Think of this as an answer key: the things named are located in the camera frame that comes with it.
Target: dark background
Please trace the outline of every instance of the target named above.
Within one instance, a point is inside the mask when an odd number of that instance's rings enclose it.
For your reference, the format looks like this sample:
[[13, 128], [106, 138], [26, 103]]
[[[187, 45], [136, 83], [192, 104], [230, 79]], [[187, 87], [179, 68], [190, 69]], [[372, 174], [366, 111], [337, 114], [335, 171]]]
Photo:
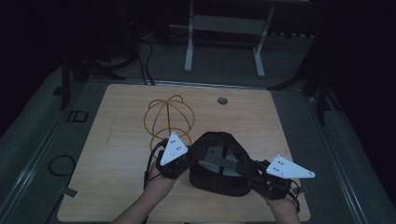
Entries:
[[[168, 35], [168, 24], [188, 22], [188, 1], [128, 2], [134, 5], [134, 19], [163, 38]], [[216, 6], [222, 7], [224, 13], [234, 12], [234, 7], [223, 7], [221, 2], [224, 1], [216, 1]], [[124, 1], [113, 4], [88, 0], [1, 1], [0, 134], [23, 110], [47, 75], [61, 65], [67, 44], [73, 43], [94, 59], [108, 60], [110, 55], [133, 53], [134, 48], [126, 48], [129, 42], [125, 35]], [[329, 65], [329, 86], [335, 90], [395, 204], [396, 190], [391, 180], [396, 156], [396, 4], [375, 0], [276, 5], [270, 32], [316, 36], [316, 48], [310, 50], [307, 58], [321, 58]], [[207, 7], [202, 10], [210, 13]]]

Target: white metal frame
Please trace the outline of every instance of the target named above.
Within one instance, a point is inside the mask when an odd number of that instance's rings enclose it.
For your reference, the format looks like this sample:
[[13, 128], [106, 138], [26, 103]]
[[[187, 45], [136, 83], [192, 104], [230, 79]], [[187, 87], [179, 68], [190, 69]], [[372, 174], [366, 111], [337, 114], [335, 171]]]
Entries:
[[192, 54], [194, 45], [192, 35], [194, 30], [218, 31], [227, 33], [260, 35], [260, 41], [253, 48], [253, 57], [256, 64], [258, 77], [264, 77], [262, 65], [262, 45], [267, 36], [268, 27], [274, 14], [274, 7], [270, 7], [266, 20], [252, 20], [229, 17], [216, 17], [194, 14], [194, 1], [190, 0], [190, 20], [189, 20], [189, 44], [187, 46], [186, 62], [184, 70], [190, 72], [192, 68]]

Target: wire sphere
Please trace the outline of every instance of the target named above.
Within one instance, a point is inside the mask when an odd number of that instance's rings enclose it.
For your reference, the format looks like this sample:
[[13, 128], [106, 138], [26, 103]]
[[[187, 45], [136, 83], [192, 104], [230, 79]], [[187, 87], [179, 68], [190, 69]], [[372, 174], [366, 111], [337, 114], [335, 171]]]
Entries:
[[180, 95], [174, 95], [167, 100], [151, 101], [144, 117], [145, 129], [152, 136], [149, 143], [150, 150], [153, 149], [155, 139], [162, 141], [169, 137], [172, 132], [179, 133], [180, 138], [186, 136], [191, 145], [189, 132], [194, 122], [194, 112], [189, 105], [184, 103]]

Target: wooden table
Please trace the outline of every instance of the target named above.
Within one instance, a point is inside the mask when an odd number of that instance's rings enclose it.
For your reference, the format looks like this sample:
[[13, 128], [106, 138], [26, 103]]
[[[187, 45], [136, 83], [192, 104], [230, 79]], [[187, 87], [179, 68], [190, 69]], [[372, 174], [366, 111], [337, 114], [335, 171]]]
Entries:
[[[78, 191], [78, 196], [64, 197], [58, 212], [61, 221], [111, 221], [140, 195], [152, 139], [145, 129], [145, 114], [151, 101], [167, 100], [174, 95], [180, 95], [193, 111], [192, 115], [180, 104], [179, 110], [187, 120], [195, 118], [189, 132], [192, 142], [205, 132], [222, 131], [231, 133], [253, 160], [271, 161], [277, 154], [292, 160], [269, 91], [110, 85], [69, 185]], [[228, 104], [219, 104], [220, 97], [225, 97]], [[146, 119], [150, 130], [158, 107], [153, 109]], [[168, 125], [163, 111], [156, 130]], [[177, 110], [171, 108], [169, 116], [171, 126], [188, 129], [186, 119]], [[186, 136], [181, 139], [190, 144]], [[193, 187], [188, 174], [186, 171], [179, 178], [168, 197], [150, 214], [149, 222], [274, 220], [256, 192], [244, 197], [218, 195]], [[310, 213], [304, 195], [299, 196], [299, 201], [300, 219], [308, 220]]]

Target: forearm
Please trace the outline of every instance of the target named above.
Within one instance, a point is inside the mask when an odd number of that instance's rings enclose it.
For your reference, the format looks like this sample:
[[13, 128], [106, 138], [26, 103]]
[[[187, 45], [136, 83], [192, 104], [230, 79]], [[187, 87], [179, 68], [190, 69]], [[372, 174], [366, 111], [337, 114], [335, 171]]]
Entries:
[[285, 199], [266, 200], [279, 224], [299, 224], [300, 219], [297, 214], [294, 200], [288, 195]]
[[154, 195], [145, 191], [112, 223], [141, 224], [160, 201], [158, 197], [154, 197]]

